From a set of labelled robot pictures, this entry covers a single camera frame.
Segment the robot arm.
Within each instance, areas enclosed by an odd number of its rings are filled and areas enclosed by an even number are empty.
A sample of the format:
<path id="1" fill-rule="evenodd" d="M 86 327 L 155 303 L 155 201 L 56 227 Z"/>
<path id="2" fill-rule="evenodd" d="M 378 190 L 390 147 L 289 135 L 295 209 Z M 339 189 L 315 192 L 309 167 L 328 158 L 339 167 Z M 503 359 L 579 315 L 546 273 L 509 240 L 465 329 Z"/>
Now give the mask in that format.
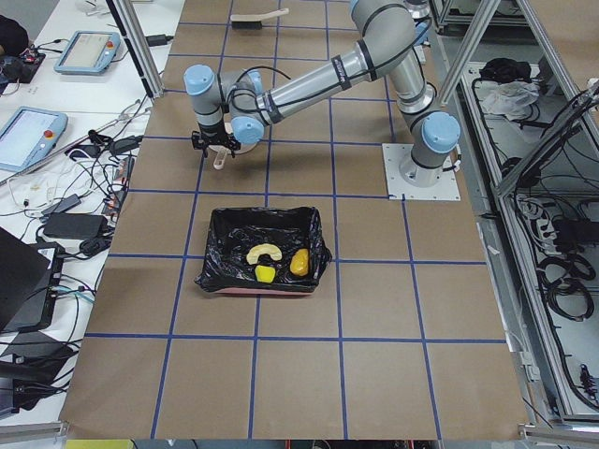
<path id="1" fill-rule="evenodd" d="M 353 1 L 349 10 L 360 33 L 353 47 L 285 85 L 264 89 L 255 68 L 217 74 L 207 65 L 188 67 L 183 81 L 197 118 L 194 149 L 222 147 L 235 154 L 256 145 L 270 125 L 361 82 L 389 78 L 414 140 L 400 174 L 416 187 L 436 184 L 458 144 L 460 125 L 440 109 L 425 78 L 414 50 L 421 31 L 412 12 L 403 1 Z"/>

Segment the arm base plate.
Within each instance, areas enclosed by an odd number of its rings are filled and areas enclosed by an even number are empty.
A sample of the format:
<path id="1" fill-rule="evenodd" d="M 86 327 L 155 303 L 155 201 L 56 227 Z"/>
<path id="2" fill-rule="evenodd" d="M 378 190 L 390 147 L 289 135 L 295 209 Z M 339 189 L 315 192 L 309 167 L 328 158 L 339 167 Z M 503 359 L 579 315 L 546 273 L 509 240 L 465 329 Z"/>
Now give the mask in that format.
<path id="1" fill-rule="evenodd" d="M 460 201 L 451 157 L 448 155 L 441 167 L 423 168 L 413 161 L 412 148 L 412 144 L 382 144 L 387 197 L 391 200 Z"/>

